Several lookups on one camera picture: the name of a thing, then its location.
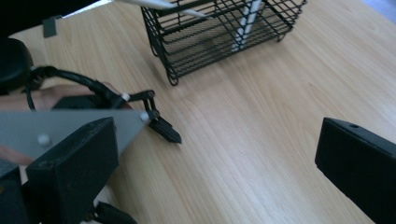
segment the white stick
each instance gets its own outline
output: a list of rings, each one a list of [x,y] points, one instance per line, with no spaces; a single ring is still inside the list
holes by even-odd
[[[250,3],[245,6],[244,17],[239,22],[241,26],[238,28],[235,35],[235,43],[233,43],[232,51],[236,52],[239,50],[238,43],[241,42],[240,49],[244,47],[248,39],[248,33],[250,33],[252,23],[256,20],[257,11],[260,8],[262,0],[251,0]]]
[[[177,7],[177,5],[163,1],[163,0],[117,0],[117,2],[125,2],[125,3],[130,3],[134,5],[139,5],[141,7],[151,7],[155,9],[168,9],[172,7]],[[198,17],[198,18],[203,18],[207,17],[204,13],[200,13],[191,9],[186,9],[181,11],[180,13],[193,16],[193,17]]]

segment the wood grain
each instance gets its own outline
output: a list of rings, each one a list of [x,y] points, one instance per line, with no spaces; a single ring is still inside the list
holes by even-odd
[[[109,182],[117,206],[139,223],[372,223],[314,158],[324,117],[396,142],[396,26],[360,0],[309,1],[303,10],[282,42],[176,87],[151,54],[138,7],[112,3],[60,20],[49,39],[42,27],[13,37],[35,65],[157,92],[183,144],[145,129]]]

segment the wire rack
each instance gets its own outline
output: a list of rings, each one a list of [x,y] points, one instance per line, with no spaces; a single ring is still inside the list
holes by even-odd
[[[141,7],[153,54],[171,85],[188,73],[293,28],[306,0],[177,0],[174,7]],[[199,16],[188,15],[193,10]]]

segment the wooden table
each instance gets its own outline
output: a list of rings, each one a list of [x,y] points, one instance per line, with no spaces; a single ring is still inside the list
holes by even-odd
[[[282,42],[176,87],[151,54],[139,7],[111,3],[58,21],[55,37],[44,39],[42,27],[13,37],[35,65],[157,92],[183,144],[145,129],[109,182],[113,203],[139,223],[372,223],[314,158],[324,117],[396,142],[396,25],[360,0],[315,0],[303,10]]]

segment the skin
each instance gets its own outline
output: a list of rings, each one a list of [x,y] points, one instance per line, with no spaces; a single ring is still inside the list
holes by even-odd
[[[104,83],[115,93],[118,93],[110,84]],[[33,91],[32,98],[35,102],[35,109],[50,110],[56,103],[65,96],[90,95],[93,94],[87,87],[80,85],[59,85],[44,90]],[[29,110],[25,94],[15,94],[0,96],[1,111],[23,111]],[[0,159],[11,161],[20,165],[28,165],[33,160],[10,148],[0,146]]]

